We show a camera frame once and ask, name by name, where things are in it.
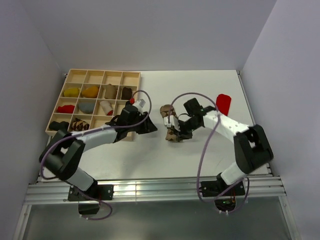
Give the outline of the brown argyle sock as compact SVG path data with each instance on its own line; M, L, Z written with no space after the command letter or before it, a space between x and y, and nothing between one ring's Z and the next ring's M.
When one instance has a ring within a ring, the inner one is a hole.
M174 107L170 104L165 104L161 106L159 111L162 118L170 115L174 115L178 118ZM167 129L165 140L169 142L176 142L176 143L182 142L183 140L178 140L178 132L179 131L175 130L174 128Z

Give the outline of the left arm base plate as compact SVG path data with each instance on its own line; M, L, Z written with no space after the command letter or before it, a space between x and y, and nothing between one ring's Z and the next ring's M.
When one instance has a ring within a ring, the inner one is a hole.
M91 186L87 191L81 191L75 186L69 189L67 200L80 201L110 201L113 199L114 186L112 184L98 184Z

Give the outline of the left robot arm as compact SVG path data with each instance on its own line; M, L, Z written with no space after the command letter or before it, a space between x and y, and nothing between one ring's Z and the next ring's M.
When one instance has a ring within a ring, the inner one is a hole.
M39 157L41 167L47 168L58 179L79 190L86 200L100 195L98 182L79 167L84 152L105 144L114 144L126 138L128 133L139 135L156 132L147 111L126 105L121 114L100 127L83 132L59 130Z

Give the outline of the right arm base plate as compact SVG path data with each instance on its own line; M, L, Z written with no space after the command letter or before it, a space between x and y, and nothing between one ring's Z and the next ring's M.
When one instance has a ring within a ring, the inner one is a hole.
M217 197L229 186L222 180L212 180L212 181L201 181L200 182L200 192L204 198L208 197ZM239 182L233 188L224 193L223 197L232 197L232 196L244 196L246 193L243 182Z

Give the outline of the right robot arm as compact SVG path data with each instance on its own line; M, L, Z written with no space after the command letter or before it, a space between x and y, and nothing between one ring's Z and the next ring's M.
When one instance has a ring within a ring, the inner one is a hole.
M262 126L247 125L237 122L228 116L218 112L216 107L203 107L196 98L192 98L183 104L189 119L179 120L177 139L189 140L193 137L193 131L203 127L214 130L233 143L235 161L219 173L212 186L199 188L202 196L217 197L226 196L245 176L252 173L266 163L274 159L274 154L265 131Z

